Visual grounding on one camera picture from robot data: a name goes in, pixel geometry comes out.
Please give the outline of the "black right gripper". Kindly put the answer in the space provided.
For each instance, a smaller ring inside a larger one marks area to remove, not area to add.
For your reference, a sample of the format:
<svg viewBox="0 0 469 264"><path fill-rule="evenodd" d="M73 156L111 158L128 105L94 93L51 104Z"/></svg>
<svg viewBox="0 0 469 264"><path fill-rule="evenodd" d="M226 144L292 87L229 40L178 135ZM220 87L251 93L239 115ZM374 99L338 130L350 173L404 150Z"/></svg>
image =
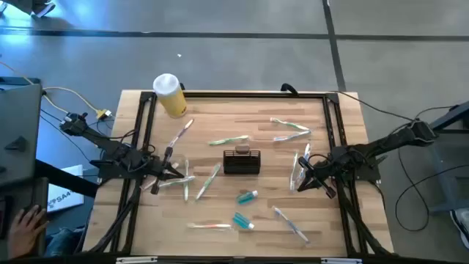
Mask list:
<svg viewBox="0 0 469 264"><path fill-rule="evenodd" d="M325 181L338 173L339 168L337 166L332 163L321 166L320 162L312 166L304 157L299 157L298 163L305 171L305 177L297 188L298 192L312 188L323 188L330 199L336 196L336 191Z"/></svg>

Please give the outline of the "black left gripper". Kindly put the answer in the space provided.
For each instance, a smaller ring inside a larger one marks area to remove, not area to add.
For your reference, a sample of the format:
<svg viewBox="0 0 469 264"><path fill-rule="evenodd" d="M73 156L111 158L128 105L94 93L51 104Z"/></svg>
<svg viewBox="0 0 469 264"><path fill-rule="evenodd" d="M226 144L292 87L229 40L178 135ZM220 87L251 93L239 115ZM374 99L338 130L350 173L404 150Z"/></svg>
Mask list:
<svg viewBox="0 0 469 264"><path fill-rule="evenodd" d="M163 160L162 161L152 161L152 166L149 168L149 173L156 177L155 182L151 185L151 194L157 194L159 192L159 183L161 181L168 181L168 180L181 180L184 179L185 176L177 171L176 169L172 169L172 165L170 162L170 158L173 153L172 147L167 147L164 152Z"/></svg>

